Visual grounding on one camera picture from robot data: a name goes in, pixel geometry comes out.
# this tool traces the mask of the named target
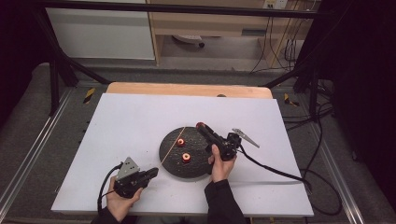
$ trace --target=white table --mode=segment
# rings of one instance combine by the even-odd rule
[[[64,214],[94,214],[108,171],[131,157],[141,170],[160,172],[131,210],[144,216],[199,216],[207,213],[208,175],[181,179],[160,165],[159,147],[176,128],[205,122],[225,137],[239,128],[261,147],[243,140],[257,161],[300,176],[276,100],[146,94],[103,94],[78,153],[51,208]],[[247,217],[313,216],[304,185],[255,165],[241,153],[229,177],[233,195]]]

